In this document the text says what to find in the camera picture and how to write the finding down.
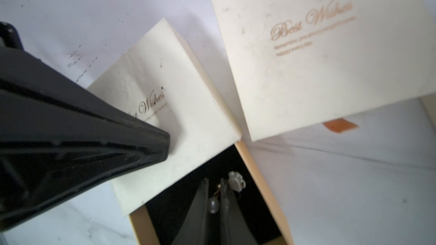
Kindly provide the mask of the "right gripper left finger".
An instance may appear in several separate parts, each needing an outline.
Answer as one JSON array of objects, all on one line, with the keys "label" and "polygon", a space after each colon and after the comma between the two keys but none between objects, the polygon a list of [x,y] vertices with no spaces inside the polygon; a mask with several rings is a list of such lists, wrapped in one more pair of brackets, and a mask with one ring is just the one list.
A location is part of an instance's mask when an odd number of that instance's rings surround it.
[{"label": "right gripper left finger", "polygon": [[208,231],[209,180],[200,183],[173,245],[206,245]]}]

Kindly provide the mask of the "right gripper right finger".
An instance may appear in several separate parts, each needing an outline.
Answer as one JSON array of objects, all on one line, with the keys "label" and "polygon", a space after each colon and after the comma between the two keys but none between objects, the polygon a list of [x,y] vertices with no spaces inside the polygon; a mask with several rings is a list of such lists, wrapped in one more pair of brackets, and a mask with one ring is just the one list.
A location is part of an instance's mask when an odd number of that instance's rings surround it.
[{"label": "right gripper right finger", "polygon": [[220,180],[220,240],[222,245],[257,245],[225,179]]}]

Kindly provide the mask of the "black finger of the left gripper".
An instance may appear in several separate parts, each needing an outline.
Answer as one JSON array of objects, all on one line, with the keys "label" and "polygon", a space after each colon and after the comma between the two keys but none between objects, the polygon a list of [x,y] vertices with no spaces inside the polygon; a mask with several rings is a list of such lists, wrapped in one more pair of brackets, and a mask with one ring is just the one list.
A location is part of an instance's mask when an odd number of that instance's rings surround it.
[{"label": "black finger of the left gripper", "polygon": [[163,162],[170,135],[108,105],[25,51],[1,23],[1,230]]}]

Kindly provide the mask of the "pearl earrings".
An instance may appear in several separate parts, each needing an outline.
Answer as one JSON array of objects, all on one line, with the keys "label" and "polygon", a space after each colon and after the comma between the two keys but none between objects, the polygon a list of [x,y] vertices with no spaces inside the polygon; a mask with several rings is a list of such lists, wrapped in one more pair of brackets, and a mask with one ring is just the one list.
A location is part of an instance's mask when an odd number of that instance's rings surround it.
[{"label": "pearl earrings", "polygon": [[[238,194],[240,194],[246,188],[246,181],[244,180],[243,176],[237,171],[228,172],[228,184],[230,188]],[[208,199],[207,211],[209,212],[209,214],[216,214],[220,209],[220,190],[221,185],[218,184],[216,186],[216,191],[214,192],[212,197]]]}]

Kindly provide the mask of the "cream drawer jewelry box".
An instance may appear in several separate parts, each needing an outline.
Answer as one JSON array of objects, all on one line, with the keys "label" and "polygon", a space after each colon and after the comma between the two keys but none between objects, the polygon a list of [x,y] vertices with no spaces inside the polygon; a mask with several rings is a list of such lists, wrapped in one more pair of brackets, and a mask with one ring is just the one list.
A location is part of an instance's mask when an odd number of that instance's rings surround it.
[{"label": "cream drawer jewelry box", "polygon": [[[138,244],[172,245],[200,183],[208,198],[228,172],[246,188],[234,192],[258,245],[291,245],[287,219],[249,153],[243,132],[188,43],[161,19],[88,90],[107,104],[170,134],[168,158],[113,179]],[[221,245],[220,209],[208,213],[207,245]]]}]

